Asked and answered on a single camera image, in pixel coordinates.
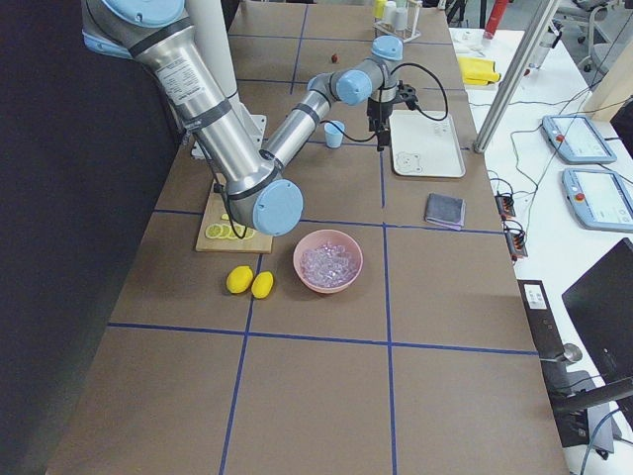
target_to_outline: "lemon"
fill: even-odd
[[[253,239],[254,236],[255,236],[255,230],[252,228],[248,228],[246,230],[246,236],[244,236],[244,240]]]
[[[220,226],[222,227],[222,233],[218,236],[218,239],[227,239],[231,235],[232,229],[229,225],[225,225],[224,223]]]
[[[233,226],[235,227],[235,233],[237,233],[237,235],[233,232],[233,230],[230,230],[230,233],[228,234],[229,239],[237,239],[237,236],[241,236],[244,234],[243,225],[239,225],[238,223],[235,223]]]
[[[270,294],[273,288],[274,281],[275,279],[273,278],[272,272],[265,271],[257,274],[257,277],[255,277],[253,281],[253,286],[250,288],[253,297],[256,299],[265,299],[268,297],[268,294]]]
[[[205,236],[209,239],[217,239],[223,233],[222,225],[212,224],[205,229]]]
[[[231,294],[241,294],[253,281],[253,271],[247,265],[239,265],[226,278],[226,288]]]

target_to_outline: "white tray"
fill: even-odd
[[[440,118],[444,112],[424,111]],[[460,178],[466,174],[453,118],[431,121],[417,111],[396,110],[389,119],[392,164],[402,176]]]

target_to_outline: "blue cup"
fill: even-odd
[[[325,123],[325,144],[330,148],[339,148],[343,143],[343,132],[345,124],[340,121],[332,121],[333,124]]]

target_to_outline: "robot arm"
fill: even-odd
[[[301,191],[281,171],[331,104],[341,100],[356,105],[369,98],[368,111],[374,116],[378,111],[384,124],[397,95],[398,78],[391,71],[402,59],[403,45],[397,38],[380,37],[371,56],[356,67],[315,77],[303,100],[259,150],[203,62],[184,0],[82,0],[82,9],[85,44],[99,53],[132,58],[156,77],[185,127],[226,178],[223,196],[229,215],[267,235],[285,234],[301,218]],[[375,127],[383,124],[374,120]]]

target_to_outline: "lemon slice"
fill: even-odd
[[[222,225],[213,224],[205,229],[205,236],[208,239],[218,239],[223,233]]]
[[[239,225],[238,223],[235,223],[233,226],[235,227],[235,233],[237,233],[237,235],[233,232],[233,230],[230,230],[230,234],[228,235],[229,239],[237,239],[237,236],[241,236],[244,234],[243,225]]]
[[[255,230],[252,228],[248,228],[246,230],[246,236],[244,236],[244,240],[253,239],[254,236],[255,236]]]
[[[218,239],[227,239],[231,234],[232,230],[229,225],[221,224],[222,233],[218,236]]]

